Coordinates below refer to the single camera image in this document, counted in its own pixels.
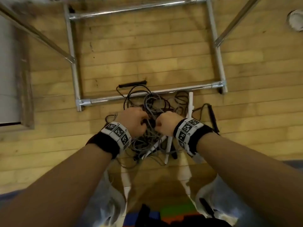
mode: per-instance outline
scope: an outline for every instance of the hand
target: hand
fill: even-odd
[[[131,137],[142,136],[146,131],[146,124],[143,119],[148,119],[148,114],[141,107],[130,107],[118,113],[115,122],[121,123],[130,133]]]
[[[155,130],[163,135],[172,137],[174,129],[182,119],[184,118],[177,113],[167,111],[160,114],[157,118]]]

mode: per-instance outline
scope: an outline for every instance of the wooden floor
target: wooden floor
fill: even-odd
[[[214,0],[219,33],[246,1]],[[213,105],[222,136],[279,160],[303,158],[303,34],[286,24],[287,14],[300,8],[301,0],[261,0],[221,46],[229,92],[194,96],[195,107]],[[68,50],[62,10],[56,11],[31,23]],[[0,133],[0,193],[27,187],[85,145],[106,115],[123,109],[116,101],[77,112],[70,64],[32,38],[28,46],[35,129]],[[218,79],[202,4],[78,22],[77,46],[86,97],[113,96],[118,84],[139,80],[154,90]],[[127,157],[122,162],[133,164]],[[113,162],[109,172],[129,210],[142,202],[180,203],[215,177],[184,153],[166,167],[146,159],[128,171]]]

